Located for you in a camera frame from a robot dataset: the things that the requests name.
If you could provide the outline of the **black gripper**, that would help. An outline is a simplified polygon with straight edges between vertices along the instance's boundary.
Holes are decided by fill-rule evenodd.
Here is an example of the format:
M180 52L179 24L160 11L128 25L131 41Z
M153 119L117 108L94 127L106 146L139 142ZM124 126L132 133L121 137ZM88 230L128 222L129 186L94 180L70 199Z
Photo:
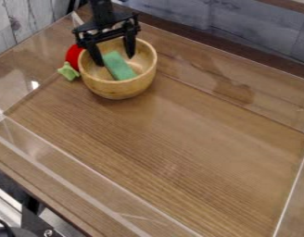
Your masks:
M98 67L104 66L104 59L97 43L123 37L127 56L133 57L136 52L136 34L141 30L139 14L117 12L113 16L113 21L106 24L98 24L90 19L85 22L85 31L74 34L76 44L86 48Z

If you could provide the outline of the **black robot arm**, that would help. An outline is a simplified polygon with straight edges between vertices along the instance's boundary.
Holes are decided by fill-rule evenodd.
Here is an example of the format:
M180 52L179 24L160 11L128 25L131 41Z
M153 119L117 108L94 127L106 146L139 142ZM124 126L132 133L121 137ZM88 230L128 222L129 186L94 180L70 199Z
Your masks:
M136 36L141 30L139 14L113 9L110 0L89 0L93 16L89 21L73 28L76 44L84 48L97 66L104 66L104 59L97 47L112 39L123 38L128 58L136 54Z

